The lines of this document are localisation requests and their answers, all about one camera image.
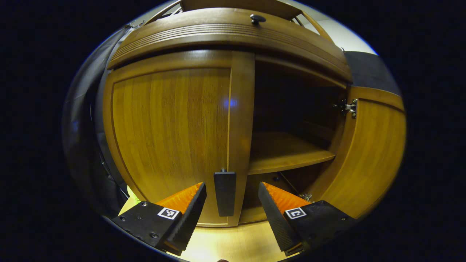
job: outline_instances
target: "metal hinge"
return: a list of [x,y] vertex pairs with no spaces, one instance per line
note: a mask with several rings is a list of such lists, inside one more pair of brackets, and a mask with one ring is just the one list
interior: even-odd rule
[[306,194],[306,193],[299,194],[299,196],[306,201],[309,201],[309,199],[311,199],[312,197],[311,194]]
[[357,99],[353,99],[353,102],[351,104],[347,104],[346,99],[343,99],[339,104],[334,104],[332,106],[340,108],[343,116],[346,116],[346,113],[350,111],[351,117],[356,119]]

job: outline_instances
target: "open cabinet door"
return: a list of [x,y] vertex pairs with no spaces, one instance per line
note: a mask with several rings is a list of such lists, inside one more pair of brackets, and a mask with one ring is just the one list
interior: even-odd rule
[[392,184],[403,157],[406,116],[400,96],[352,86],[348,103],[357,99],[356,118],[346,115],[334,161],[308,192],[358,219],[373,209]]
[[[112,71],[103,118],[110,152],[140,200],[156,203],[199,182],[198,226],[236,226],[246,186],[254,105],[254,55],[195,50]],[[220,217],[214,172],[237,173],[233,216]]]

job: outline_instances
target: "green object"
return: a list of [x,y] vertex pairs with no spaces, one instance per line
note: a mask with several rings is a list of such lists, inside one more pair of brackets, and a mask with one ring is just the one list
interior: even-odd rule
[[128,194],[130,195],[130,198],[134,198],[138,203],[141,202],[141,200],[139,200],[139,198],[137,198],[137,196],[133,193],[130,186],[126,186],[126,189],[128,190]]

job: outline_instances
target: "black handle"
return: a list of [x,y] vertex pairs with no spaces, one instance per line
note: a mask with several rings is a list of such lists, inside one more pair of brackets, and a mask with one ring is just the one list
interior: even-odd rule
[[252,14],[250,17],[252,19],[251,23],[253,23],[254,25],[258,25],[259,22],[267,21],[267,19],[265,19],[265,17],[257,15],[257,14]]
[[219,216],[234,215],[234,199],[236,195],[236,172],[227,172],[222,168],[221,172],[213,174],[215,184],[215,197]]

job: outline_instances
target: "black knob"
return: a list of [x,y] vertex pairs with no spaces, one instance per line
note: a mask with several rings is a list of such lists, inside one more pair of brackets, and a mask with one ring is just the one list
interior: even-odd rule
[[267,20],[265,19],[265,17],[260,16],[260,15],[257,15],[257,14],[252,14],[252,15],[251,15],[251,19],[252,19],[251,23],[253,23],[254,25],[258,25],[259,22],[265,22],[265,21],[267,21]]

